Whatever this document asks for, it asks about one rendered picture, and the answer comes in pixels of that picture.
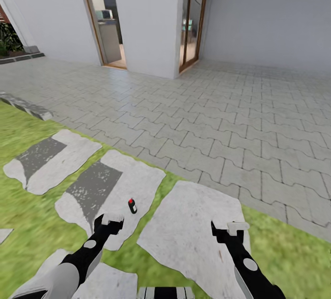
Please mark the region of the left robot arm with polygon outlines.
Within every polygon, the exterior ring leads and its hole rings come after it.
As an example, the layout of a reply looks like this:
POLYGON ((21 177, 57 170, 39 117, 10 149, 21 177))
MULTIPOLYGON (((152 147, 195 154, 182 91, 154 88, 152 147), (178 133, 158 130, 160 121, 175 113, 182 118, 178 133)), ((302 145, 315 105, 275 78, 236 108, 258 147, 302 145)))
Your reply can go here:
POLYGON ((61 264, 9 299, 71 299, 101 261, 103 246, 109 235, 117 235, 122 230, 124 218, 124 215, 113 213, 104 213, 96 218, 95 233, 83 243, 81 249, 68 254, 61 264))

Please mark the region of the robot trunk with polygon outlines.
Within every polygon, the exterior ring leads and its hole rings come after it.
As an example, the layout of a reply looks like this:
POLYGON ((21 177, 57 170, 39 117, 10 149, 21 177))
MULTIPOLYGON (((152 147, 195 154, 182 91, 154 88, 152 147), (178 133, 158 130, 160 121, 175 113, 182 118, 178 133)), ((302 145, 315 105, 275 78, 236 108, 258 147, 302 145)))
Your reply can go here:
POLYGON ((195 299, 191 287, 141 287, 136 299, 195 299))

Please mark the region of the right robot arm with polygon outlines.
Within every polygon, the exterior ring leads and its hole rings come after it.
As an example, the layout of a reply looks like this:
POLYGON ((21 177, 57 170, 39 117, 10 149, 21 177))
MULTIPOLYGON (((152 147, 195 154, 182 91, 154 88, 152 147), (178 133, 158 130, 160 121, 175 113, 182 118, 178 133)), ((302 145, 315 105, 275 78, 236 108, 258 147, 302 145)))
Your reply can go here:
POLYGON ((249 224, 233 221, 228 222, 227 226, 227 230, 217 230, 211 222, 213 236, 217 236, 218 243, 225 243, 230 251, 235 277, 246 299, 285 299, 280 287, 272 285, 260 272, 261 269, 243 246, 243 231, 249 229, 249 224))

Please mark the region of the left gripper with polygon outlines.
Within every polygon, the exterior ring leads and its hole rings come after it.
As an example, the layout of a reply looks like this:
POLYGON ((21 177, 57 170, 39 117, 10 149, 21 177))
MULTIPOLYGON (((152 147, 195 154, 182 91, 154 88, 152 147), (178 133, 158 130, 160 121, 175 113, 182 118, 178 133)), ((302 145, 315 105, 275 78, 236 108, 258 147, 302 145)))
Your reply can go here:
POLYGON ((98 217, 94 221, 94 231, 103 231, 105 232, 107 238, 110 234, 117 235, 119 230, 122 230, 123 228, 123 221, 116 222, 116 221, 110 221, 108 225, 102 224, 102 216, 98 217))

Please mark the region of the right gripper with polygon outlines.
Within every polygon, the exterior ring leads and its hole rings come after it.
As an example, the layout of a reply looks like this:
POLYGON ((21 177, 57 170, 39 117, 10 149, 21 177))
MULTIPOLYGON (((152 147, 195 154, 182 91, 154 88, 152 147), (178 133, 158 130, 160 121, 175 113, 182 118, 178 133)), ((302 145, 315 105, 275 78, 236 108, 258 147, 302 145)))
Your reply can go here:
POLYGON ((211 229, 213 236, 217 236, 218 243, 225 243, 228 250, 235 244, 243 245, 244 242, 244 232, 241 230, 237 231, 237 236, 230 236, 227 230, 217 230, 213 222, 211 222, 211 229))

